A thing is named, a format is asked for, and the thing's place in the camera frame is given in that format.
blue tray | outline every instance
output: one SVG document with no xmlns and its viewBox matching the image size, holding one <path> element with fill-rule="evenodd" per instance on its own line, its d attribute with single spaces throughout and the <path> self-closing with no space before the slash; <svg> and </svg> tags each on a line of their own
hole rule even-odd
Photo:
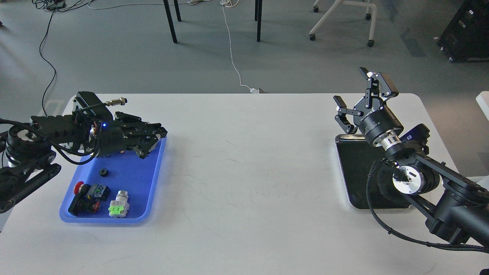
<svg viewBox="0 0 489 275">
<path fill-rule="evenodd" d="M 126 151 L 123 154 L 94 158 L 78 166 L 61 204 L 60 218 L 67 223 L 135 224 L 143 221 L 151 211 L 165 143 L 166 137 L 143 160 L 134 151 Z M 109 171 L 106 177 L 99 175 L 103 168 Z M 79 181 L 90 185 L 107 185 L 111 189 L 107 200 L 100 201 L 100 209 L 96 213 L 80 212 L 78 216 L 73 216 L 68 212 L 75 197 L 73 189 Z M 119 190 L 125 190 L 129 195 L 130 207 L 125 218 L 109 216 L 109 204 L 115 200 Z"/>
</svg>

white switch component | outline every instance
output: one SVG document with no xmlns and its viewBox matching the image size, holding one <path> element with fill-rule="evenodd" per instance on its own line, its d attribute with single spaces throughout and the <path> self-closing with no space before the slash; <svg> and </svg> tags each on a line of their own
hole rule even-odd
<svg viewBox="0 0 489 275">
<path fill-rule="evenodd" d="M 120 190 L 115 197 L 115 201 L 111 201 L 109 206 L 109 216 L 114 218 L 124 218 L 129 210 L 127 199 L 129 195 L 127 191 Z"/>
</svg>

black chair leg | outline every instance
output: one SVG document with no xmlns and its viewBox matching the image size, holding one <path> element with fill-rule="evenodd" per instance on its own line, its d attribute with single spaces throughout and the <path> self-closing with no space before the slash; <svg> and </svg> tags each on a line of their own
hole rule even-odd
<svg viewBox="0 0 489 275">
<path fill-rule="evenodd" d="M 258 1 L 258 14 L 257 14 L 257 19 L 258 19 L 258 27 L 256 31 L 256 42 L 260 41 L 261 33 L 262 33 L 262 2 L 263 0 L 256 0 Z"/>
<path fill-rule="evenodd" d="M 258 21 L 258 0 L 255 0 L 255 21 Z"/>
<path fill-rule="evenodd" d="M 175 4 L 175 11 L 177 12 L 177 20 L 178 22 L 182 22 L 182 18 L 180 17 L 180 8 L 178 6 L 178 0 L 173 0 L 173 4 Z"/>
<path fill-rule="evenodd" d="M 170 32 L 172 33 L 173 43 L 177 43 L 177 35 L 175 34 L 175 27 L 173 27 L 173 19 L 172 14 L 170 13 L 168 0 L 163 0 L 163 4 L 165 5 L 166 17 L 168 18 L 168 25 L 170 26 Z"/>
</svg>

white table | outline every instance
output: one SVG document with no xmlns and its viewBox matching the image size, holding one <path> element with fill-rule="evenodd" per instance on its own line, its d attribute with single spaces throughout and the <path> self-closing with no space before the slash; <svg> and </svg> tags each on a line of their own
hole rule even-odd
<svg viewBox="0 0 489 275">
<path fill-rule="evenodd" d="M 99 95 L 102 101 L 119 95 Z M 161 122 L 168 140 L 148 219 L 67 224 L 58 216 L 75 165 L 17 205 L 0 234 L 2 274 L 479 274 L 489 255 L 390 236 L 347 202 L 334 146 L 333 94 L 127 94 L 114 111 Z M 361 94 L 343 94 L 353 106 Z M 431 130 L 431 157 L 455 168 L 420 99 L 389 106 Z M 425 197 L 437 202 L 442 188 Z M 417 210 L 382 212 L 439 242 Z"/>
<path fill-rule="evenodd" d="M 479 104 L 479 106 L 482 109 L 482 112 L 486 115 L 486 117 L 489 119 L 489 91 L 483 91 L 481 92 L 475 100 Z"/>
</svg>

black robotic arm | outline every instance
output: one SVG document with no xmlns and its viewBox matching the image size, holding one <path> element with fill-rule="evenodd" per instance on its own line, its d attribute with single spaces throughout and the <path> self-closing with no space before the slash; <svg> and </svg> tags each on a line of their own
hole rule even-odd
<svg viewBox="0 0 489 275">
<path fill-rule="evenodd" d="M 125 150 L 146 158 L 167 131 L 160 123 L 150 124 L 121 112 L 115 112 L 114 119 L 107 106 L 126 103 L 123 97 L 101 102 L 92 92 L 78 92 L 71 115 L 32 116 L 30 123 L 0 118 L 0 124 L 13 125 L 0 134 L 0 153 L 5 151 L 9 162 L 8 167 L 0 169 L 0 213 L 60 172 L 61 166 L 52 163 L 56 157 L 52 148 L 73 164 L 85 164 L 95 157 Z M 77 162 L 67 153 L 90 157 Z"/>
<path fill-rule="evenodd" d="M 430 233 L 450 244 L 473 238 L 489 252 L 489 191 L 428 156 L 428 128 L 420 124 L 399 138 L 403 126 L 387 107 L 387 100 L 399 93 L 385 73 L 360 68 L 367 80 L 365 95 L 353 109 L 340 96 L 334 96 L 338 114 L 335 120 L 347 134 L 360 129 L 371 146 L 382 146 L 394 168 L 393 185 L 424 216 Z M 346 115 L 353 115 L 352 125 Z M 434 205 L 420 196 L 434 190 L 443 180 L 445 192 Z"/>
</svg>

